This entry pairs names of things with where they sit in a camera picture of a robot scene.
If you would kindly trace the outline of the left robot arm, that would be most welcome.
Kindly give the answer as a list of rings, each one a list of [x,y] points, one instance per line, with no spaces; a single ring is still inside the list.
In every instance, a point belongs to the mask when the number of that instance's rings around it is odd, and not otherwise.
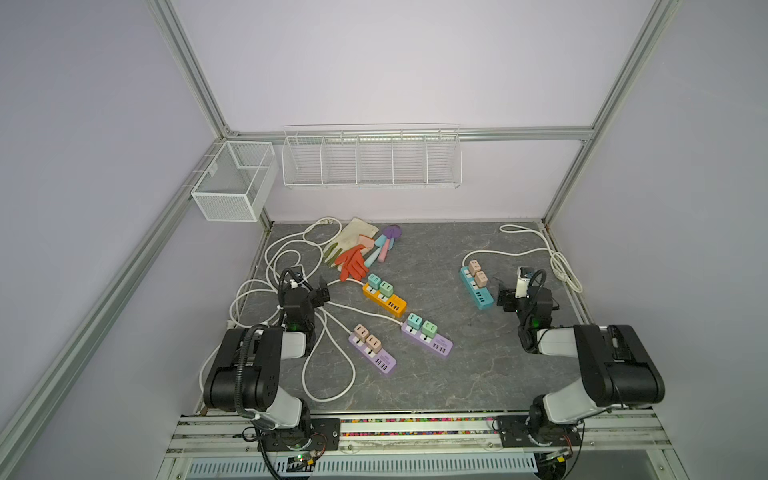
[[[330,300],[328,283],[316,287],[295,268],[286,268],[276,288],[278,323],[227,330],[203,381],[209,409],[248,420],[257,437],[289,448],[311,444],[313,427],[306,402],[280,386],[284,360],[308,358],[319,340],[316,309]]]

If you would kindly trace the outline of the pink plug adapter front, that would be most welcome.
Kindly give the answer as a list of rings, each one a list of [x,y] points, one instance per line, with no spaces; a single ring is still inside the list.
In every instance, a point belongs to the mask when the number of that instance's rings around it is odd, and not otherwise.
[[[381,341],[375,335],[369,335],[365,340],[365,345],[373,352],[378,353],[382,348]]]

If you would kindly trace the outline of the pink plug adapter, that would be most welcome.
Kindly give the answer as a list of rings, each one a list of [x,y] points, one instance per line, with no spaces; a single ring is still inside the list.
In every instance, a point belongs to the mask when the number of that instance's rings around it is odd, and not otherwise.
[[[358,324],[354,328],[353,334],[361,342],[365,342],[367,340],[367,338],[370,336],[369,330],[365,326],[363,326],[362,324]]]
[[[382,348],[381,341],[375,335],[369,335],[365,340],[365,345],[373,352],[378,353]]]

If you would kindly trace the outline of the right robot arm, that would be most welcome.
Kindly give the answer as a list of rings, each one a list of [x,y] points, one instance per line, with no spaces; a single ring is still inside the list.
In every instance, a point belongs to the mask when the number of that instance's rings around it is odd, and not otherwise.
[[[497,304],[517,316],[525,352],[578,361],[576,380],[534,398],[524,422],[533,443],[550,445],[580,421],[613,408],[645,407],[664,399],[664,380],[633,327],[555,327],[554,299],[546,287],[531,287],[525,297],[502,287]]]

